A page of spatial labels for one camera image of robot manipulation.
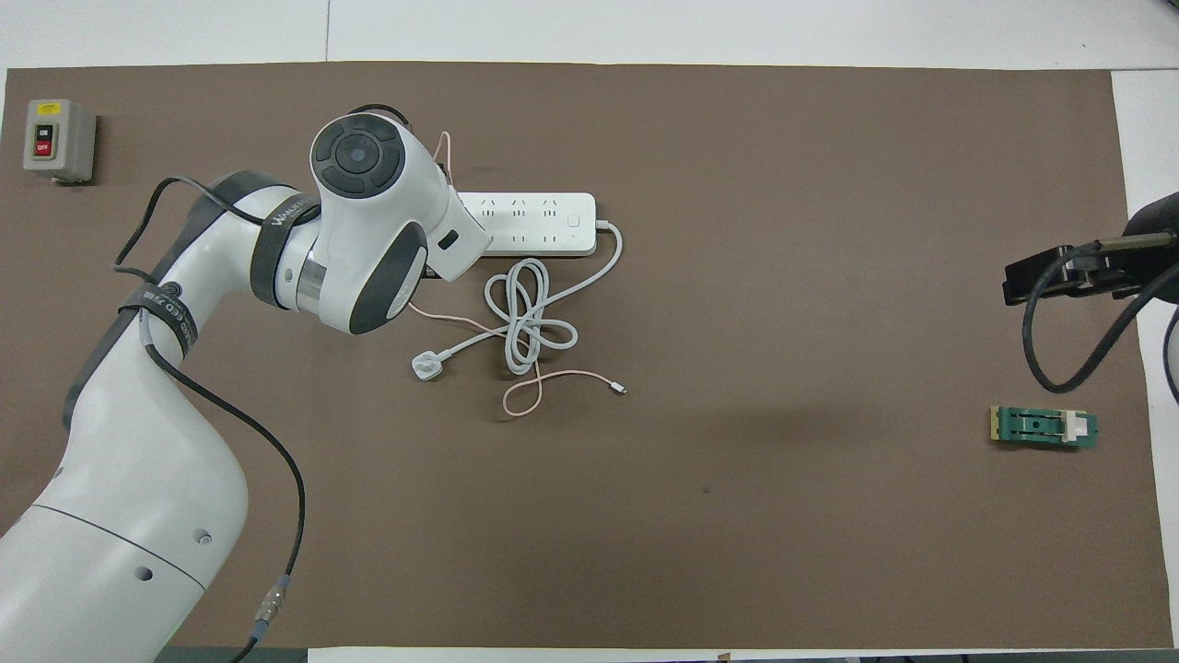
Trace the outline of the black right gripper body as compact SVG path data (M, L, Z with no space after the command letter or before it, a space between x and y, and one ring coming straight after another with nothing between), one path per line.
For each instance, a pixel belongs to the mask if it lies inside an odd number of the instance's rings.
M1124 267L1117 252L1082 252L1060 269L1058 278L1050 283L1050 297L1135 297L1146 284L1146 280Z

